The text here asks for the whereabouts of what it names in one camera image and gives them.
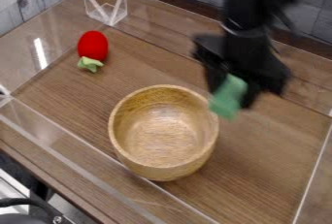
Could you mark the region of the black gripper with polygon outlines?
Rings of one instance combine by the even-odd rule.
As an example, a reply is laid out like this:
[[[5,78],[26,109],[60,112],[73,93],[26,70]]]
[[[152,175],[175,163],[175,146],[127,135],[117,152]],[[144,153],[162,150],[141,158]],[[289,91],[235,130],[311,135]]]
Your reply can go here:
[[[291,72],[270,51],[266,36],[242,38],[230,34],[200,33],[192,36],[194,58],[204,66],[208,92],[214,93],[227,73],[247,82],[241,108],[250,109],[261,92],[283,93]]]

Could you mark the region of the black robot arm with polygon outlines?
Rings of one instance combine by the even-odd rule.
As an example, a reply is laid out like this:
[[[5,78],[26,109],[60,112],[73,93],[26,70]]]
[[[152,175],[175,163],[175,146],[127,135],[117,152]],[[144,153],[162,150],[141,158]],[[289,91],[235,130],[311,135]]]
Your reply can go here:
[[[291,72],[270,45],[270,25],[279,19],[294,25],[283,13],[297,0],[224,0],[220,35],[198,34],[194,58],[202,62],[210,109],[231,114],[253,106],[261,93],[279,95]]]

